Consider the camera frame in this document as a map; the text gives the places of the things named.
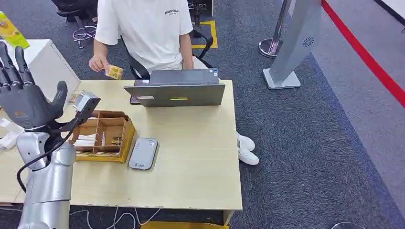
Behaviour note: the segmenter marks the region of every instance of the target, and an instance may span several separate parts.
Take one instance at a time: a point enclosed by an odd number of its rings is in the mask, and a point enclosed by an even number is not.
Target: yellow box
[[[7,41],[12,47],[21,46],[27,48],[30,45],[24,36],[18,31],[13,23],[7,18],[7,16],[0,11],[0,36]]]

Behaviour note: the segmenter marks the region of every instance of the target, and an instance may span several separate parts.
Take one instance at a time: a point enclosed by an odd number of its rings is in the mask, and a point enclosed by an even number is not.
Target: metal base
[[[364,227],[359,226],[354,223],[342,222],[342,223],[338,223],[335,226],[333,226],[332,229],[364,229]]]
[[[259,51],[260,54],[262,54],[263,56],[275,59],[278,55],[278,52],[280,51],[283,41],[278,42],[276,53],[269,53],[268,51],[270,50],[270,44],[272,40],[273,39],[264,39],[261,42],[259,42]]]
[[[82,41],[94,38],[96,29],[95,26],[84,26],[73,32],[73,40],[79,44],[79,49],[84,48]]]
[[[263,74],[270,90],[296,88],[301,86],[295,72],[292,72],[281,84],[274,83],[273,78],[271,78],[269,68],[263,69]]]

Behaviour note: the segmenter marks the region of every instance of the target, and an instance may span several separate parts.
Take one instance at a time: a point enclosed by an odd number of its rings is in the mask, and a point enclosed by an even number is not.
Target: wooden box
[[[76,146],[76,161],[125,163],[135,134],[135,127],[125,113],[94,111],[86,123],[73,130],[70,143],[74,144],[79,135],[92,134],[96,134],[94,146]]]

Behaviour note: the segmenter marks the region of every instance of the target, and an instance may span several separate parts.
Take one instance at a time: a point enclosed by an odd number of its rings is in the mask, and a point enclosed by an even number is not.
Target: laptop lid
[[[144,107],[220,105],[225,84],[124,87]]]

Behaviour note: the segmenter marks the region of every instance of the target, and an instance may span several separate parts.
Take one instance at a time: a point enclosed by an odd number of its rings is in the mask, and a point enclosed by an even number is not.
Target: red stripe
[[[404,90],[387,74],[386,71],[375,61],[375,59],[367,52],[362,44],[356,39],[349,28],[342,22],[338,15],[332,10],[326,0],[322,0],[322,7],[343,34],[344,38],[349,42],[352,48],[357,52],[363,62],[370,68],[380,82],[389,90],[389,92],[405,107],[405,92]]]

